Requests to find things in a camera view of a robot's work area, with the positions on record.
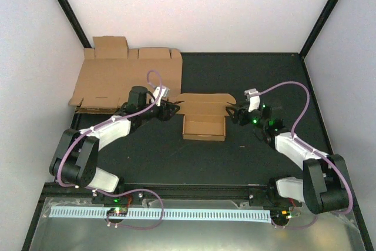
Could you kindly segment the brown cardboard box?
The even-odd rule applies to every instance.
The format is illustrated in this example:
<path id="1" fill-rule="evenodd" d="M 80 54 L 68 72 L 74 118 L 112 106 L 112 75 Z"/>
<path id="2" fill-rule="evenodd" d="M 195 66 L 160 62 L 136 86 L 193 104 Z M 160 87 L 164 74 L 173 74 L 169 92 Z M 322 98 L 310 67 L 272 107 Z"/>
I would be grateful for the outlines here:
<path id="1" fill-rule="evenodd" d="M 236 103 L 228 93 L 181 93 L 175 97 L 183 115 L 184 140 L 223 142 L 226 139 L 226 107 Z"/>

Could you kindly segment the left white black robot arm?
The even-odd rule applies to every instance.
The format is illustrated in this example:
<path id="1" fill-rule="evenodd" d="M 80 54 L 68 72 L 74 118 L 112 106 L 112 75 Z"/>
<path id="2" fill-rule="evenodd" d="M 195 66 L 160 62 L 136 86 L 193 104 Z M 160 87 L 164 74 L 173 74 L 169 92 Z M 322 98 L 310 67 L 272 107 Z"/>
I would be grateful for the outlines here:
<path id="1" fill-rule="evenodd" d="M 87 129 L 63 132 L 49 166 L 49 173 L 62 186 L 78 186 L 105 192 L 112 203 L 126 197 L 120 177 L 97 166 L 101 149 L 124 138 L 153 118 L 170 120 L 180 109 L 168 100 L 169 89 L 156 87 L 154 92 L 143 86 L 131 88 L 128 101 L 106 121 Z"/>

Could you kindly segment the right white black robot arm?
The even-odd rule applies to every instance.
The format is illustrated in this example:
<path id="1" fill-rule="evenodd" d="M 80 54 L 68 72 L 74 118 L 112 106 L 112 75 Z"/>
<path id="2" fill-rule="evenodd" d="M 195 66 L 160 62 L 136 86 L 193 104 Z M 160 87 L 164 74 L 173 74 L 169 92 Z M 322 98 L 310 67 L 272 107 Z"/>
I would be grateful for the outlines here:
<path id="1" fill-rule="evenodd" d="M 261 139 L 278 153 L 288 157 L 303 172 L 303 178 L 279 178 L 267 191 L 274 206 L 288 198 L 303 202 L 311 213 L 337 211 L 349 213 L 354 197 L 348 180 L 347 167 L 340 155 L 329 155 L 310 146 L 285 127 L 282 119 L 272 117 L 269 106 L 249 109 L 248 103 L 226 107 L 231 121 L 240 126 L 251 124 Z"/>

